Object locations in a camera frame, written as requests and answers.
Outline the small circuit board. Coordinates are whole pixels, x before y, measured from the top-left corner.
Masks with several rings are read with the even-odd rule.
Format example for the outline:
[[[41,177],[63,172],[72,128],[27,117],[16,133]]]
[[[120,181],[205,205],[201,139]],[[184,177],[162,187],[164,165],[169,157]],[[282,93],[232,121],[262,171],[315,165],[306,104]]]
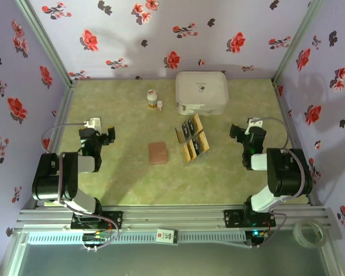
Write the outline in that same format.
[[[82,236],[82,241],[85,243],[106,242],[109,238],[109,232],[84,233]]]
[[[268,230],[254,229],[249,231],[249,239],[265,239],[268,236]]]

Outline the white square medicine case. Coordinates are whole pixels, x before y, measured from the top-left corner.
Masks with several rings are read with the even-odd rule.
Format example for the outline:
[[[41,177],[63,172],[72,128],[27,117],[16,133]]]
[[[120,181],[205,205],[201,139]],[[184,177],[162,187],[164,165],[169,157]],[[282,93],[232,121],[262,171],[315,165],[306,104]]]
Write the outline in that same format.
[[[179,72],[175,79],[175,101],[181,115],[221,115],[229,101],[227,79],[219,71]]]

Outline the aluminium corner post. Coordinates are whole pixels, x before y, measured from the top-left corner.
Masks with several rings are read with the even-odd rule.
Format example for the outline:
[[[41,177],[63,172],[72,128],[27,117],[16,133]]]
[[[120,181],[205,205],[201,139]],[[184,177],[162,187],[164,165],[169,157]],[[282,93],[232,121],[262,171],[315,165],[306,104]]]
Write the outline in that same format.
[[[68,76],[68,73],[60,56],[58,55],[55,47],[53,46],[47,32],[45,31],[40,19],[36,15],[34,8],[30,4],[29,0],[15,0],[15,2],[22,14],[24,15],[24,17],[26,18],[26,20],[28,21],[28,24],[35,33],[40,44],[43,46],[46,54],[48,55],[52,64],[55,66],[63,82],[66,84],[67,87],[71,87],[72,80]]]
[[[290,43],[288,49],[285,52],[284,57],[282,58],[278,69],[276,70],[276,73],[271,80],[273,85],[277,85],[278,81],[281,78],[282,73],[288,66],[292,55],[295,53],[298,45],[300,42],[302,42],[302,38],[304,34],[306,33],[307,29],[311,25],[312,21],[316,18],[318,11],[320,10],[322,4],[325,2],[325,0],[311,0],[310,4],[308,6],[308,9],[294,35],[292,38],[292,42]]]

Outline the pink leather card holder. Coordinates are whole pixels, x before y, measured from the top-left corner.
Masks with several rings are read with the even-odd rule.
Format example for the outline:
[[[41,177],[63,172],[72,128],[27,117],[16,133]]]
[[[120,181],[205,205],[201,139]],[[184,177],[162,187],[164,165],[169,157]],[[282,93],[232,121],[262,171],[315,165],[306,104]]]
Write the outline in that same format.
[[[166,164],[168,162],[168,150],[165,142],[149,143],[148,150],[151,165]]]

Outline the aluminium side rail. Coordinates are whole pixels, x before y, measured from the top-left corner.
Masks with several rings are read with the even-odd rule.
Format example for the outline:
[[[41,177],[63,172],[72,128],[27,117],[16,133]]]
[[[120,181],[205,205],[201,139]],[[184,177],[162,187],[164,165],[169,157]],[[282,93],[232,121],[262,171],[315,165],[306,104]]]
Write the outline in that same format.
[[[320,201],[317,199],[316,195],[316,188],[317,188],[317,183],[320,180],[321,173],[320,171],[316,168],[315,166],[315,160],[314,158],[309,157],[306,152],[305,148],[302,146],[300,137],[298,135],[298,132],[296,130],[295,124],[294,124],[294,119],[295,119],[295,114],[293,113],[293,109],[289,108],[285,97],[284,97],[284,92],[279,92],[279,88],[282,87],[282,85],[279,85],[277,82],[274,81],[274,79],[271,80],[273,88],[275,90],[275,93],[278,98],[280,110],[282,112],[282,117],[283,120],[286,124],[286,127],[288,128],[289,131],[289,136],[290,136],[290,143],[293,146],[293,148],[300,148],[303,150],[304,155],[305,155],[305,160],[306,160],[306,165],[308,168],[308,171],[311,176],[311,180],[313,182],[313,189],[309,195],[307,195],[307,200],[310,205],[322,205]]]
[[[22,209],[33,209],[37,205],[32,195],[32,184],[40,156],[46,152],[57,153],[59,151],[77,83],[75,80],[70,87],[64,88],[56,117],[47,120],[37,114],[33,118],[38,124],[31,124],[31,128],[25,131],[25,140],[20,149],[30,154],[30,158],[18,165],[21,169],[19,176],[25,179],[24,187],[26,188],[23,191],[26,200]]]

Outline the aluminium lower frame bar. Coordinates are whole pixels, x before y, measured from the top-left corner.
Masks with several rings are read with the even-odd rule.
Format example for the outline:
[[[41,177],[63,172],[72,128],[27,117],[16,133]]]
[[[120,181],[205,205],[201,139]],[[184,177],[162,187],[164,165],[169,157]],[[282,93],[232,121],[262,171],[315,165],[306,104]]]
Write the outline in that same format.
[[[341,253],[332,240],[326,241],[321,248],[321,253],[328,276],[345,276]]]
[[[11,235],[8,248],[0,267],[0,276],[18,276],[25,255],[29,234],[14,233]]]

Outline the white pill bottle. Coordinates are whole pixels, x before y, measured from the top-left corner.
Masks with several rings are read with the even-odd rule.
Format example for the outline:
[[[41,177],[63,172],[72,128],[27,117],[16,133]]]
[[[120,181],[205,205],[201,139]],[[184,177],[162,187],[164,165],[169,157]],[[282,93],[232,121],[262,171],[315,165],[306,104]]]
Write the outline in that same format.
[[[147,91],[147,101],[149,108],[155,109],[157,107],[158,96],[155,90]]]

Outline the clear tape roll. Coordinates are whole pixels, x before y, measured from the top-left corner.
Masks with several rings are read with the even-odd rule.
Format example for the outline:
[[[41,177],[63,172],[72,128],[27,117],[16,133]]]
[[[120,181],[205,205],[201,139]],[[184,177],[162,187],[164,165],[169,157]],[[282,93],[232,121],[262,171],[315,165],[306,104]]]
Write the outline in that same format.
[[[320,248],[327,242],[323,226],[312,218],[297,222],[293,228],[293,237],[300,246],[307,249]]]

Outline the tray of black cards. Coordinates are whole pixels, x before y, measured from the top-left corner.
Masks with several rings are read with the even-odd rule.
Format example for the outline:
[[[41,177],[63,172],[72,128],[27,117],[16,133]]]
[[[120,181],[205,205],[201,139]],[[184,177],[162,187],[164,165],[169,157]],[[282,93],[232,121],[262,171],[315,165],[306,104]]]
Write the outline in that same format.
[[[184,123],[182,124],[182,130],[185,140],[188,140],[190,137],[195,135],[196,127],[194,125],[192,117],[184,121]]]

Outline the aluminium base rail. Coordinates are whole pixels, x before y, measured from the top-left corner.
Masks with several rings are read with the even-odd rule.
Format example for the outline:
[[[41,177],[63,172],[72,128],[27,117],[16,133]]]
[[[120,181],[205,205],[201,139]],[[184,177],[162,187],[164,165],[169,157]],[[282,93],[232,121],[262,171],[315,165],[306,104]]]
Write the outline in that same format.
[[[336,231],[337,222],[329,209],[309,204],[283,204],[274,210],[276,226],[272,228],[226,228],[224,210],[241,209],[239,205],[146,205],[107,206],[103,211],[122,211],[121,227],[115,223],[111,230],[71,229],[72,212],[61,206],[42,206],[20,211],[16,225],[9,231],[21,232],[109,232],[112,236],[124,232],[155,232],[158,228],[180,232],[244,231],[248,235],[254,229],[290,230],[303,219],[315,219],[324,229]]]

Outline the white label tag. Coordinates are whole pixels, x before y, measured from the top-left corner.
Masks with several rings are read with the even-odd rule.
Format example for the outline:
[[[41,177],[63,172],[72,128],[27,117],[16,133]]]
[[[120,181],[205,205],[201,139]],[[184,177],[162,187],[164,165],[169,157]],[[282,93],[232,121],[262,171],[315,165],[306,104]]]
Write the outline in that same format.
[[[171,229],[158,228],[156,230],[155,242],[167,245],[178,244],[178,231]]]

